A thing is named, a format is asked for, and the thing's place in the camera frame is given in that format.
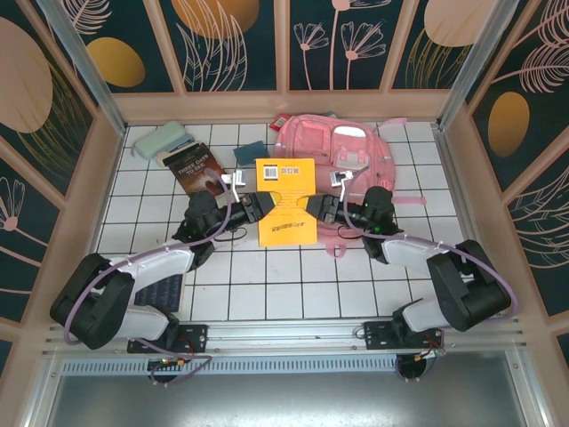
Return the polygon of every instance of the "eraser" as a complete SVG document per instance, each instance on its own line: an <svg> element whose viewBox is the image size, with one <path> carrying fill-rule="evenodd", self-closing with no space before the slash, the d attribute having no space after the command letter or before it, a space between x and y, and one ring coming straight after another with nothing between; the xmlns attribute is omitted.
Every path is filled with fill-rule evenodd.
<svg viewBox="0 0 569 427"><path fill-rule="evenodd" d="M291 118L291 117L288 114L281 113L278 116L276 116L276 119L273 120L273 123L271 123L268 127L273 129L274 131L279 132L281 130L281 127L283 127L285 125L286 121L289 118Z"/></svg>
<svg viewBox="0 0 569 427"><path fill-rule="evenodd" d="M234 149L237 163L241 166L251 165L255 162L256 158L269 158L267 148L263 141L257 141L253 144L244 145Z"/></svg>

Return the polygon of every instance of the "book cover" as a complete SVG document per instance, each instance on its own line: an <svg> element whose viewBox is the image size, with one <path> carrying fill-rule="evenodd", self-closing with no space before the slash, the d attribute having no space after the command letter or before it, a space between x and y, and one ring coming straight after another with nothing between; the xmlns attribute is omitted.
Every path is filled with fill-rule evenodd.
<svg viewBox="0 0 569 427"><path fill-rule="evenodd" d="M259 221L259 245L311 245L317 242L317 219L299 206L316 194L313 158L258 158L257 190L279 193L280 200Z"/></svg>
<svg viewBox="0 0 569 427"><path fill-rule="evenodd" d="M166 158L164 164L170 168L188 195L204 189L214 196L223 193L221 184L206 175L205 169L213 169L220 175L226 172L203 142L192 144L187 149Z"/></svg>

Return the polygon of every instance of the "dark book cover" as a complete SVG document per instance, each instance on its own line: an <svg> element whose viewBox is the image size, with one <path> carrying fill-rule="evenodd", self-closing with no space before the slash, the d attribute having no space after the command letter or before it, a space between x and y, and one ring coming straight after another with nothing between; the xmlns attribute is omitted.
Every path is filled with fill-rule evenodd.
<svg viewBox="0 0 569 427"><path fill-rule="evenodd" d="M226 173L217 163L212 152L204 143L192 144L187 150L164 160L164 164L170 168L176 180L190 195L207 189L214 196L223 193L221 184L214 178L205 174L205 169L213 169L220 175Z"/></svg>
<svg viewBox="0 0 569 427"><path fill-rule="evenodd" d="M134 296L134 305L158 306L175 313L180 309L183 278L183 274L176 274L169 278L163 278L153 285L146 286Z"/></svg>

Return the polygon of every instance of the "flower illustration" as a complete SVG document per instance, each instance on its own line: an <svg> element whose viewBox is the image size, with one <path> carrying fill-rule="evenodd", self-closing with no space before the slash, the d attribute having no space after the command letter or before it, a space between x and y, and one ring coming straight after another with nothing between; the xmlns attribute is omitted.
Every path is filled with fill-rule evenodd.
<svg viewBox="0 0 569 427"><path fill-rule="evenodd" d="M390 4L391 0L372 0L366 2L364 0L332 0L334 9L340 12L348 9L371 9L373 7L381 7Z"/></svg>
<svg viewBox="0 0 569 427"><path fill-rule="evenodd" d="M391 0L332 0L332 6L336 10L332 24L332 43L330 48L330 90L334 88L334 46L336 45L336 27L338 26L338 15L350 9L372 9L382 7L391 3Z"/></svg>
<svg viewBox="0 0 569 427"><path fill-rule="evenodd" d="M0 230L14 231L18 228L18 216L24 203L26 187L14 180L12 189L5 177L0 178Z"/></svg>
<svg viewBox="0 0 569 427"><path fill-rule="evenodd" d="M319 49L328 45L328 37L325 37L325 31L322 28L322 22L319 24L307 24L306 28L302 24L296 24L294 27L294 35L302 49L302 59L304 59L304 74L309 90L312 90L310 84L309 68L306 62L306 52L311 49Z"/></svg>
<svg viewBox="0 0 569 427"><path fill-rule="evenodd" d="M346 73L346 89L349 89L349 70L353 60L372 58L385 53L385 44L381 43L381 23L361 24L354 34L354 22L341 26L341 41L348 59L348 71Z"/></svg>
<svg viewBox="0 0 569 427"><path fill-rule="evenodd" d="M33 240L40 245L47 246L47 243L41 241L38 238L30 236L28 233L18 228L18 218L20 216L21 207L24 204L25 194L26 186L22 182L14 180L12 186L10 187L10 183L6 177L0 177L0 230L9 232L16 231L25 238L29 238L30 240ZM39 267L41 265L41 262L32 260L27 256L18 254L3 246L0 246L0 252L8 254L13 258L27 262L28 264L34 265L36 267Z"/></svg>

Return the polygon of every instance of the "barcode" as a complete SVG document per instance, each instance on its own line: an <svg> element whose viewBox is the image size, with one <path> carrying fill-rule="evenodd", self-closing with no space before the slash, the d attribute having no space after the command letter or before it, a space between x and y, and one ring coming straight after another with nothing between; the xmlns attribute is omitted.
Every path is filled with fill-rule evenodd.
<svg viewBox="0 0 569 427"><path fill-rule="evenodd" d="M278 167L263 166L263 178L265 180L278 180Z"/></svg>

